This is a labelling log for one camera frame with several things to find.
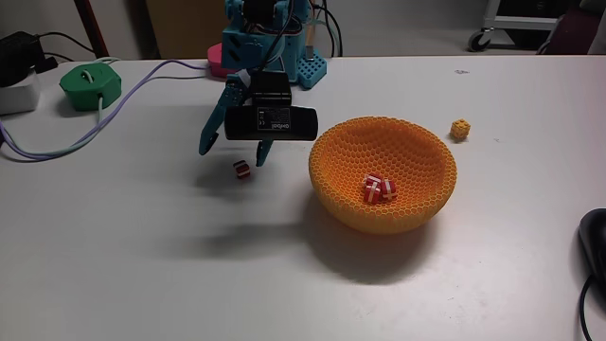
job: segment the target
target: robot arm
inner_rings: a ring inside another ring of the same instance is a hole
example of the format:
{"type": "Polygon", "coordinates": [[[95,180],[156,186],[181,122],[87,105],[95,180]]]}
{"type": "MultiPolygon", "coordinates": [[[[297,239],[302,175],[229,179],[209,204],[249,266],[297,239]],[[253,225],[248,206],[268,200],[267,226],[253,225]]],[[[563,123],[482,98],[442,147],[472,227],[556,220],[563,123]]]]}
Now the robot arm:
{"type": "Polygon", "coordinates": [[[327,63],[315,50],[306,53],[312,1],[290,1],[292,19],[276,40],[289,18],[289,0],[225,0],[225,13],[231,23],[223,31],[222,67],[242,71],[227,78],[202,131],[201,155],[210,151],[224,121],[228,139],[260,140],[258,167],[265,162],[274,140],[314,140],[317,136],[315,110],[291,106],[290,83],[312,88],[326,75],[327,63]],[[255,69],[265,60],[265,71],[257,72],[255,69]],[[250,84],[244,77],[248,73],[242,73],[245,70],[252,74],[250,84]],[[249,97],[252,105],[242,107],[249,97]]]}

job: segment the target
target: black cable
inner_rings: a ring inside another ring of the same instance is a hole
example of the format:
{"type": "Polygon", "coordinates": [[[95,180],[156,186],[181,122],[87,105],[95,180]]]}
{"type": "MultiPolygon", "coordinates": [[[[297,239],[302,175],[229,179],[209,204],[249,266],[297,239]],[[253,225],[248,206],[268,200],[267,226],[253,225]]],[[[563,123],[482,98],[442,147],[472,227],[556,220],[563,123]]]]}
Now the black cable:
{"type": "Polygon", "coordinates": [[[69,57],[65,57],[64,55],[60,55],[59,53],[45,52],[45,55],[63,58],[63,59],[65,59],[68,62],[75,62],[73,59],[71,59],[69,57]]]}
{"type": "MultiPolygon", "coordinates": [[[[293,21],[295,24],[297,24],[296,29],[287,29],[282,35],[298,35],[303,31],[303,24],[301,23],[301,19],[299,19],[296,15],[293,15],[293,21]]],[[[279,33],[279,31],[270,28],[265,28],[263,25],[256,25],[256,29],[263,34],[277,35],[279,33]]]]}
{"type": "Polygon", "coordinates": [[[95,53],[95,51],[93,51],[93,49],[92,49],[92,48],[90,48],[90,47],[88,47],[88,46],[84,45],[83,43],[81,43],[81,42],[77,41],[76,39],[74,39],[74,38],[72,38],[72,37],[68,36],[68,35],[67,35],[67,34],[65,34],[65,33],[61,33],[61,32],[47,32],[47,33],[43,33],[43,34],[38,34],[38,35],[36,35],[36,37],[37,37],[37,38],[42,38],[42,37],[47,37],[47,36],[51,36],[51,35],[57,35],[57,36],[61,36],[61,37],[67,38],[67,39],[69,39],[70,41],[72,41],[72,42],[76,43],[78,46],[80,46],[80,47],[82,47],[83,49],[87,50],[88,52],[95,53]]]}
{"type": "Polygon", "coordinates": [[[272,58],[272,53],[276,49],[277,43],[280,41],[280,38],[282,38],[282,35],[284,34],[286,27],[293,19],[293,12],[294,12],[293,1],[294,0],[289,0],[289,2],[288,2],[288,17],[286,18],[286,23],[284,23],[284,26],[282,27],[282,29],[280,30],[280,32],[277,34],[276,38],[274,39],[274,42],[270,45],[269,50],[267,50],[267,54],[265,55],[265,58],[263,58],[263,62],[258,66],[258,72],[262,72],[265,69],[265,67],[267,66],[267,63],[272,58]]]}
{"type": "Polygon", "coordinates": [[[324,4],[324,21],[327,23],[326,24],[326,30],[329,32],[329,37],[330,37],[330,42],[331,42],[331,50],[330,50],[330,57],[334,57],[334,37],[332,36],[332,32],[330,32],[330,27],[329,27],[329,0],[322,0],[322,3],[324,4]]]}
{"type": "Polygon", "coordinates": [[[326,8],[323,8],[322,6],[319,6],[319,5],[313,5],[313,7],[315,9],[321,9],[326,14],[328,14],[330,16],[330,19],[332,19],[332,22],[334,23],[334,25],[337,27],[337,34],[339,35],[339,57],[343,57],[343,37],[341,36],[341,28],[339,27],[339,23],[337,23],[337,20],[334,19],[334,15],[332,15],[332,13],[330,13],[330,11],[327,10],[326,8]]]}
{"type": "Polygon", "coordinates": [[[579,297],[579,319],[580,319],[580,328],[583,330],[583,335],[585,336],[585,340],[592,341],[591,336],[589,336],[589,331],[587,330],[587,324],[585,323],[585,296],[587,295],[587,291],[589,290],[589,286],[594,281],[594,276],[591,275],[586,281],[585,285],[583,285],[583,289],[580,291],[579,297]]]}

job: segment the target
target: red and white cube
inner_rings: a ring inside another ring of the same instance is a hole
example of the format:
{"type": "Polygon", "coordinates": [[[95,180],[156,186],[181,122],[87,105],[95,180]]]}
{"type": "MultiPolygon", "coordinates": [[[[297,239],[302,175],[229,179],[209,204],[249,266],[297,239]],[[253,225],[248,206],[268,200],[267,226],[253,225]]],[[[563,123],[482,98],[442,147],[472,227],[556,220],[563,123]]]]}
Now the red and white cube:
{"type": "Polygon", "coordinates": [[[381,195],[384,200],[395,199],[396,196],[398,196],[398,193],[396,191],[396,184],[389,179],[384,179],[381,182],[381,195]]]}
{"type": "Polygon", "coordinates": [[[236,162],[234,164],[234,169],[236,170],[236,174],[239,179],[250,176],[250,167],[244,160],[236,162]]]}
{"type": "Polygon", "coordinates": [[[364,176],[364,182],[362,183],[363,188],[366,189],[366,186],[372,186],[372,184],[381,184],[383,178],[377,173],[370,173],[364,176]]]}
{"type": "Polygon", "coordinates": [[[364,193],[364,202],[369,204],[377,204],[381,198],[381,186],[379,183],[373,183],[371,186],[366,186],[364,193]]]}

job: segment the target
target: table surface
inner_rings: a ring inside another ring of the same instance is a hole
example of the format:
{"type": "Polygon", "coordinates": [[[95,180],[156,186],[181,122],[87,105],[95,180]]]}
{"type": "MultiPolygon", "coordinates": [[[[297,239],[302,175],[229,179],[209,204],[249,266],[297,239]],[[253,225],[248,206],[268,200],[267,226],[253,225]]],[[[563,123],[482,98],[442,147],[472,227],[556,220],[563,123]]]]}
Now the table surface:
{"type": "MultiPolygon", "coordinates": [[[[128,90],[158,63],[113,67],[128,90]]],[[[94,125],[58,85],[73,66],[41,76],[37,111],[3,118],[31,150],[94,125]]],[[[450,201],[388,238],[321,207],[312,143],[276,143],[246,182],[231,165],[254,163],[255,142],[222,134],[200,156],[222,89],[153,81],[81,151],[42,164],[0,158],[0,340],[582,338],[577,228],[606,203],[606,57],[335,59],[315,88],[294,90],[320,132],[390,116],[448,144],[450,201]],[[471,136],[454,144],[447,133],[461,117],[471,136]]],[[[593,295],[587,318],[595,339],[606,335],[593,295]]]]}

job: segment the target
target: honeycomb bowl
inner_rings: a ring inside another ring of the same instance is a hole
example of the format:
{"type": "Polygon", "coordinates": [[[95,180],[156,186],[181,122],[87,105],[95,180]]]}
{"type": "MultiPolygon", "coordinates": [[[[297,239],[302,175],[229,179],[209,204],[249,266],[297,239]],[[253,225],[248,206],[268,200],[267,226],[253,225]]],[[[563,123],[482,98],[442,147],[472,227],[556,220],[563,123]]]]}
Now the honeycomb bowl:
{"type": "Polygon", "coordinates": [[[322,205],[347,226],[395,234],[426,223],[444,207],[455,189],[456,164],[446,145],[419,125],[360,117],[315,141],[310,178],[322,205]],[[396,199],[364,202],[362,182],[371,172],[395,182],[396,199]]]}

